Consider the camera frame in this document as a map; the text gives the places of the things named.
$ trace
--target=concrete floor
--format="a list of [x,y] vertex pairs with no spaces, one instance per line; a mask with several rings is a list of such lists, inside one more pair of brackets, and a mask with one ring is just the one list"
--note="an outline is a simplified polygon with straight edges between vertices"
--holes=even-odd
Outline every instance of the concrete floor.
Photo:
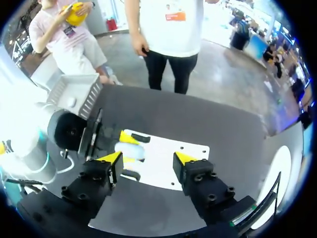
[[[134,54],[128,34],[98,38],[117,78],[127,86],[149,88],[148,73],[142,58]],[[264,84],[268,80],[273,93]],[[273,79],[245,54],[202,40],[197,66],[192,72],[187,95],[227,104],[260,116],[267,136],[273,136],[299,115],[298,105],[283,82]],[[162,81],[164,91],[173,92],[174,77],[167,65]]]

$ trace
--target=black pants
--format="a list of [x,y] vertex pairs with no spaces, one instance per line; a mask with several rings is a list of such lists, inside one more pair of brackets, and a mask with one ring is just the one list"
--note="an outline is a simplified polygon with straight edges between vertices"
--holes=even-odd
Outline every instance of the black pants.
[[175,77],[174,92],[186,94],[189,83],[189,76],[196,66],[198,55],[179,58],[164,56],[159,53],[149,51],[144,57],[145,64],[149,72],[149,85],[151,89],[161,90],[160,83],[167,60],[172,68]]

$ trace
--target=yellow helmet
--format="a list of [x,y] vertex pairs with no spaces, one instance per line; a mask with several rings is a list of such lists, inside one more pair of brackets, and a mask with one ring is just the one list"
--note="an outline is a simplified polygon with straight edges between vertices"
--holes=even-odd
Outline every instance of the yellow helmet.
[[76,2],[71,8],[71,14],[67,17],[66,21],[72,26],[79,26],[86,19],[88,14],[77,16],[76,12],[81,8],[82,2]]

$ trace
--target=name badge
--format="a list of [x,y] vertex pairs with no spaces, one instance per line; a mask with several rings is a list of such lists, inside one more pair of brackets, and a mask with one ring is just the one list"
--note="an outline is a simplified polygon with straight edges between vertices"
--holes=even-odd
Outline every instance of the name badge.
[[72,26],[66,27],[66,28],[63,30],[63,32],[65,33],[65,35],[66,35],[68,38],[70,38],[70,37],[72,37],[73,35],[75,35],[75,31],[74,31],[74,29],[73,29]]
[[186,21],[186,12],[182,1],[169,0],[166,2],[165,18],[167,21]]

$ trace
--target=black work surface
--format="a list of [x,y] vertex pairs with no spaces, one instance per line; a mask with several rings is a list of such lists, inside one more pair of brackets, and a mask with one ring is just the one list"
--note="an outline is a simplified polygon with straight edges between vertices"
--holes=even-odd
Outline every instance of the black work surface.
[[[106,86],[92,115],[99,108],[104,125],[209,146],[214,171],[235,187],[235,198],[256,199],[264,140],[256,115],[191,96],[125,86]],[[59,175],[49,190],[59,195],[60,187],[77,177],[76,168]],[[152,237],[196,230],[205,223],[183,192],[120,178],[91,225],[116,234]]]

